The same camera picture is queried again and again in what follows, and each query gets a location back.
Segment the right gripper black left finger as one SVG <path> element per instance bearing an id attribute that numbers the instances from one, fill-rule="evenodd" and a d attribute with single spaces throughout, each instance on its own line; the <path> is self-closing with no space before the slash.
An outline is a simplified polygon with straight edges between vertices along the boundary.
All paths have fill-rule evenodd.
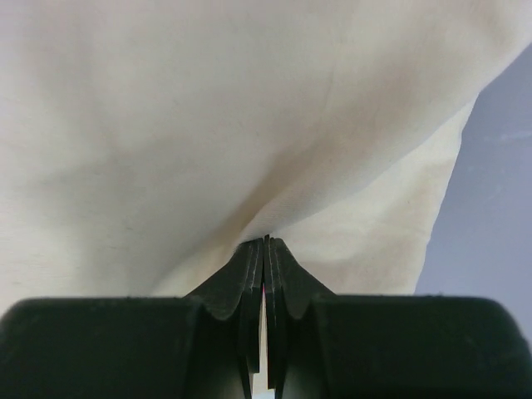
<path id="1" fill-rule="evenodd" d="M 4 398 L 249 398 L 264 243 L 182 298 L 30 298 L 1 319 Z"/>

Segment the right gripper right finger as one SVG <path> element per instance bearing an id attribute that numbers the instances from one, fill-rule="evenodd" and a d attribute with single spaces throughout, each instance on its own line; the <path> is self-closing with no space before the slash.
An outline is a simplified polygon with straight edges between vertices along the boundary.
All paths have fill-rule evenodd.
<path id="1" fill-rule="evenodd" d="M 341 295 L 264 240 L 268 385 L 278 398 L 528 398 L 531 352 L 485 298 Z"/>

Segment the beige surgical wrap cloth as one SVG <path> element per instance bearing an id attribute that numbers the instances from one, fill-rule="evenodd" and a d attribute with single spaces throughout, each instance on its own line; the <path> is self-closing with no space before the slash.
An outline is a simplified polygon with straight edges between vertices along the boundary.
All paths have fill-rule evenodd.
<path id="1" fill-rule="evenodd" d="M 528 1 L 2 2 L 1 319 L 182 298 L 268 237 L 333 293 L 415 296 L 475 101 L 530 43 Z"/>

